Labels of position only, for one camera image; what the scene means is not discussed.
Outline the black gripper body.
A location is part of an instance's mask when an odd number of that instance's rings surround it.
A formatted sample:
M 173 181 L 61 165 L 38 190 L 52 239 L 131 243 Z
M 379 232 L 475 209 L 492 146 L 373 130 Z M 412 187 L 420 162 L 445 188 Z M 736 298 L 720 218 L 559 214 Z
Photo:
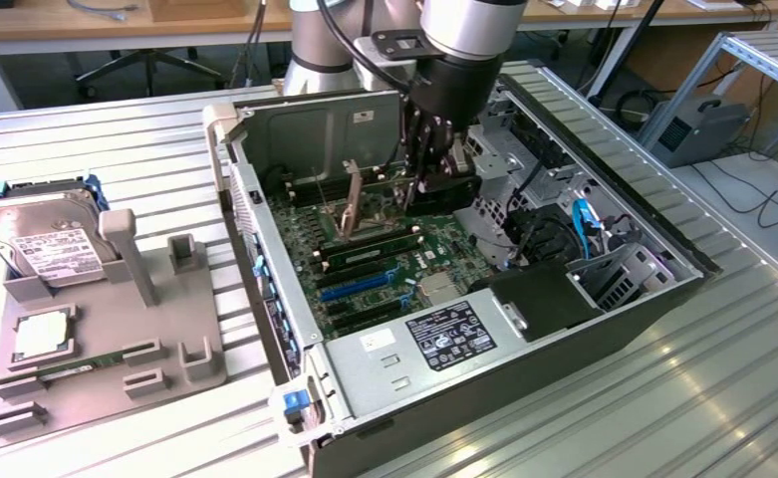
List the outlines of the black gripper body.
M 416 61 L 409 100 L 416 109 L 451 125 L 468 125 L 487 103 L 503 56 L 483 61 L 453 56 Z

